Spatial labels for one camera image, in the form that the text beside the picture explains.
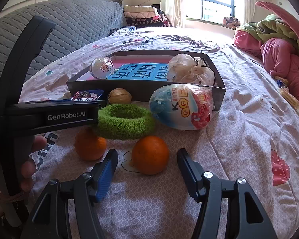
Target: finger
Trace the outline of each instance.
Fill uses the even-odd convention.
[[[31,148],[31,153],[42,150],[46,147],[46,144],[48,143],[47,139],[43,136],[36,136]]]
[[[32,178],[26,178],[20,183],[20,187],[24,192],[29,192],[34,185]]]
[[[24,178],[30,178],[36,171],[34,161],[29,158],[23,165],[21,165],[21,174]]]

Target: kinder joy egg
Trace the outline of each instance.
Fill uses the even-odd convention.
[[[171,84],[157,89],[149,102],[153,117],[181,130],[204,128],[213,111],[211,87]]]

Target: pink clothing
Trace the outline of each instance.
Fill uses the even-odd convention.
[[[256,2],[256,5],[263,7],[279,16],[299,38],[299,21],[290,13],[276,4],[270,2]],[[295,48],[284,39],[272,38],[264,45],[243,30],[236,31],[234,44],[257,57],[262,54],[265,69],[272,77],[276,75],[289,80],[289,91],[299,100],[299,56]]]
[[[259,59],[262,58],[262,53],[260,47],[262,45],[261,41],[256,40],[252,35],[243,31],[237,30],[234,36],[234,44],[236,47],[246,51]]]
[[[262,60],[267,72],[289,80],[289,91],[299,100],[299,56],[284,39],[269,39],[262,47]]]

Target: blue book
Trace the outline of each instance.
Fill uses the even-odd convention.
[[[116,69],[108,79],[167,81],[167,64],[125,64]]]

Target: snack package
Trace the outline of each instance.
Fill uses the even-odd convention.
[[[109,57],[96,58],[90,66],[90,73],[95,79],[106,79],[114,71],[114,64]]]
[[[96,101],[104,93],[103,90],[89,90],[89,91],[77,91],[71,101],[75,102],[87,102]]]
[[[287,85],[284,82],[280,81],[280,80],[277,81],[277,84],[278,84],[279,88],[288,88]]]
[[[299,101],[291,95],[288,88],[281,87],[278,89],[280,95],[296,110],[299,106]]]
[[[289,81],[287,80],[287,79],[284,79],[284,78],[281,78],[281,77],[279,77],[279,76],[275,76],[274,77],[276,80],[280,80],[280,81],[282,81],[285,85],[289,85]]]
[[[154,118],[181,130],[204,128],[214,108],[211,87],[171,84],[157,89],[149,102]]]

